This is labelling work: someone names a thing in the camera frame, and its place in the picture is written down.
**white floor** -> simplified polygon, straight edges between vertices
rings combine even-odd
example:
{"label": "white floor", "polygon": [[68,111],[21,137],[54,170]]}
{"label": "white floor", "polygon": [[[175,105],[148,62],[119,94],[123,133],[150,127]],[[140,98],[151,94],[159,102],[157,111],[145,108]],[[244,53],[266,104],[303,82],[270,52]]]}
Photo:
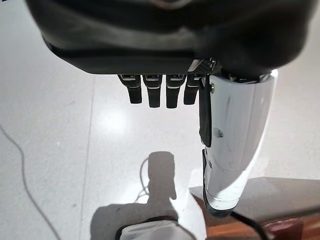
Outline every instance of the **white floor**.
{"label": "white floor", "polygon": [[[319,55],[320,14],[302,56],[280,69],[252,177],[320,179]],[[202,167],[198,107],[180,97],[166,109],[163,92],[161,108],[151,109],[144,89],[143,104],[129,104],[117,76],[87,74],[53,55],[22,0],[0,3],[0,125],[23,151],[0,132],[0,239],[111,240],[118,226],[171,214],[171,204],[204,239],[188,192]],[[152,176],[156,201],[133,204],[148,157],[142,178],[146,186]]]}

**robotic hand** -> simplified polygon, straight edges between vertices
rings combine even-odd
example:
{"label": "robotic hand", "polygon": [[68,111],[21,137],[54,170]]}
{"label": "robotic hand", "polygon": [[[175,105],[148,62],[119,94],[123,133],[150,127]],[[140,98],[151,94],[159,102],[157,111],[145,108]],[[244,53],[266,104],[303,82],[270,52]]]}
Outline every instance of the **robotic hand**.
{"label": "robotic hand", "polygon": [[301,52],[317,0],[26,0],[49,49],[92,74],[118,74],[133,104],[168,108],[199,90],[203,198],[237,205],[262,144],[278,72]]}

